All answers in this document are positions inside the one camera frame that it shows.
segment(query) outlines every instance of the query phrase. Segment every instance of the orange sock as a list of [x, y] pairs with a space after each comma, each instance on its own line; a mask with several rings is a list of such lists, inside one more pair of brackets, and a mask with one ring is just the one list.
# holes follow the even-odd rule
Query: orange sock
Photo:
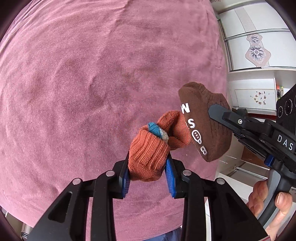
[[182, 112], [166, 112], [157, 122], [163, 139], [143, 126], [133, 139], [129, 150], [128, 168], [131, 180], [156, 181], [161, 177], [170, 150], [187, 146], [191, 135]]

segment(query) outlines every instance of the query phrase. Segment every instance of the pink fabric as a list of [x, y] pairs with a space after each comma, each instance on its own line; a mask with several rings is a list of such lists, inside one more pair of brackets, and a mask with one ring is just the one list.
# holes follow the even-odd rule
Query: pink fabric
[[[226, 67], [209, 0], [33, 0], [0, 44], [0, 205], [34, 226], [80, 177], [125, 158], [139, 128], [180, 110], [178, 89], [226, 94]], [[172, 152], [213, 179], [190, 145]], [[165, 175], [132, 182], [114, 201], [119, 241], [182, 224]]]

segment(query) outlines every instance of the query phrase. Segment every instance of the white cabinet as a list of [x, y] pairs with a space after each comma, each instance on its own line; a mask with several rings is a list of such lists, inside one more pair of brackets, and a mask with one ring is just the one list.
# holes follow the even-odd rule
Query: white cabinet
[[250, 4], [220, 14], [225, 37], [266, 29], [288, 29], [268, 3]]
[[213, 6], [218, 13], [225, 12], [225, 9], [233, 7], [237, 4], [243, 4], [250, 2], [250, 0], [210, 0]]
[[[251, 45], [250, 38], [257, 36], [261, 40]], [[264, 66], [296, 68], [296, 41], [291, 32], [242, 36], [228, 40], [228, 46], [232, 70]]]
[[271, 56], [271, 67], [296, 67], [296, 41], [291, 32], [260, 33], [262, 43]]
[[256, 65], [246, 58], [250, 48], [247, 36], [229, 40], [228, 46], [233, 70], [256, 68]]
[[275, 79], [230, 81], [229, 92], [234, 107], [276, 111]]

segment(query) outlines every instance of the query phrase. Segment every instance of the finger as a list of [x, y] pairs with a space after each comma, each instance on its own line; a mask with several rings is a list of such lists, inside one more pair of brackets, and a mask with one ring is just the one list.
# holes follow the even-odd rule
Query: finger
[[252, 212], [252, 214], [255, 215], [255, 209], [254, 209], [254, 207], [250, 207], [250, 211]]
[[257, 217], [258, 214], [263, 210], [264, 207], [264, 202], [261, 198], [256, 198], [255, 200], [253, 200], [253, 204], [254, 204], [254, 215]]
[[276, 196], [275, 206], [279, 209], [279, 212], [277, 213], [273, 221], [270, 223], [270, 228], [280, 227], [281, 222], [290, 211], [292, 204], [293, 198], [290, 193], [280, 192]]
[[260, 186], [260, 181], [256, 182], [253, 187], [253, 199], [257, 198], [259, 196], [258, 194], [258, 187]]
[[267, 181], [259, 181], [258, 186], [258, 194], [259, 197], [264, 201], [268, 196], [268, 187], [267, 187]]
[[249, 195], [249, 201], [248, 201], [248, 204], [249, 204], [249, 208], [253, 207], [253, 193], [251, 192], [251, 194]]

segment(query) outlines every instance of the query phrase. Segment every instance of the human hand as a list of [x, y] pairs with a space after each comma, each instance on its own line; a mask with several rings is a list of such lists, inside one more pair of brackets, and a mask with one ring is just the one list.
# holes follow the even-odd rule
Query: human hand
[[[263, 210], [263, 201], [267, 198], [268, 187], [267, 181], [259, 181], [254, 185], [253, 192], [249, 196], [248, 208], [252, 213], [257, 216]], [[275, 206], [279, 209], [279, 212], [265, 229], [266, 233], [270, 236], [271, 241], [276, 239], [277, 232], [281, 227], [281, 222], [284, 217], [290, 211], [292, 207], [293, 199], [290, 193], [280, 192], [275, 199]]]

